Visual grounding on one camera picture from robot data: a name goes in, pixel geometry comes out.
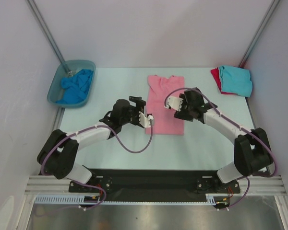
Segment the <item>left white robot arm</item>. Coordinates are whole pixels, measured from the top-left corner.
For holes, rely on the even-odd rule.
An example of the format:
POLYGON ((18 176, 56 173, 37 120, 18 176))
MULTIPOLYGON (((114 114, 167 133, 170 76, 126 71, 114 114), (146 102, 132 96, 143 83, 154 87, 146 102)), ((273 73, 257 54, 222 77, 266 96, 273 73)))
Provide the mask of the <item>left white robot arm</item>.
POLYGON ((146 102, 141 97, 118 99, 112 110, 93 126, 71 133, 54 130, 37 157, 41 174, 51 175, 59 180, 67 178, 77 181, 85 191, 94 190, 95 174, 75 162, 78 151, 97 142, 116 138, 126 124, 152 128, 154 118, 151 114, 144 113, 145 106, 146 102))

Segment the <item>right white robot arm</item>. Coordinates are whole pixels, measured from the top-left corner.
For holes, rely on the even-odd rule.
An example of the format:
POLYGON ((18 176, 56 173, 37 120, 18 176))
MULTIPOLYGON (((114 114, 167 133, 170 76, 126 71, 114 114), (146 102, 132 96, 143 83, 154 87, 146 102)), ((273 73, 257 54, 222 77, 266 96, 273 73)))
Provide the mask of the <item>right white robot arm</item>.
POLYGON ((224 192, 229 182, 251 175, 274 163, 266 132, 248 129, 224 115, 198 88, 184 88, 178 97, 168 96, 165 107, 175 110, 174 117, 200 121, 226 137, 234 146, 233 161, 217 171, 212 188, 224 192))

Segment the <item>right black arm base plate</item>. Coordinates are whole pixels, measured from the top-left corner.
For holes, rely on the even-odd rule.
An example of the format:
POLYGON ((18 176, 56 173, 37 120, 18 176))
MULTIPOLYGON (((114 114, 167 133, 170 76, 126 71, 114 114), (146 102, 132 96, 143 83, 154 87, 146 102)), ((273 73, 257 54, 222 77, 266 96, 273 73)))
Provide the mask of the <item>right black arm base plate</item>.
POLYGON ((196 180, 196 190, 205 194, 227 194, 233 192, 240 193, 240 186, 237 180, 223 183, 215 176, 203 176, 196 180))

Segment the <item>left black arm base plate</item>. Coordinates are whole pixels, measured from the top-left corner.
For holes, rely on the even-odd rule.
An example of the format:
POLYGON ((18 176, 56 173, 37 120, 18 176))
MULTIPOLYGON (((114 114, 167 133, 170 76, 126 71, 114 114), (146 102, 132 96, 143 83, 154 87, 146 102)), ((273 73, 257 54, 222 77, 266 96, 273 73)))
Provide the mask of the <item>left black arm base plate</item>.
POLYGON ((106 192, 111 190, 112 178, 109 176, 96 176, 91 178, 85 185, 81 185, 74 181, 70 182, 68 191, 70 193, 97 193, 102 188, 106 192))

